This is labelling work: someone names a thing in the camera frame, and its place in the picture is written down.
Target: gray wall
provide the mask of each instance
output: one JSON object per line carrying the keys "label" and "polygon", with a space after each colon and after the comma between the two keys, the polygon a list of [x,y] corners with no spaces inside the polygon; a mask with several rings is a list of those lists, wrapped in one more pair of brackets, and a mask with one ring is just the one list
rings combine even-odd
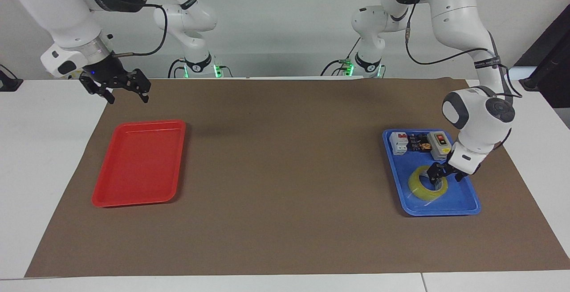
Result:
{"label": "gray wall", "polygon": [[[344,57],[358,37],[350,26],[356,8],[379,0],[204,0],[219,22],[205,33],[210,50],[236,76],[318,75],[329,61]],[[479,13],[493,33],[501,58],[513,65],[568,5],[570,0],[478,0]],[[96,12],[105,32],[114,34],[117,52],[148,51],[161,32],[150,8],[136,14]],[[441,65],[419,66],[405,54],[403,32],[386,34],[383,63],[388,77],[476,77],[468,56]],[[51,45],[49,34],[17,0],[0,0],[0,62],[25,79],[49,78],[39,56]],[[417,59],[429,61],[456,53],[433,36],[429,7],[418,6],[410,44]],[[164,77],[181,56],[174,39],[150,57],[124,59],[127,69],[140,67],[149,77]]]}

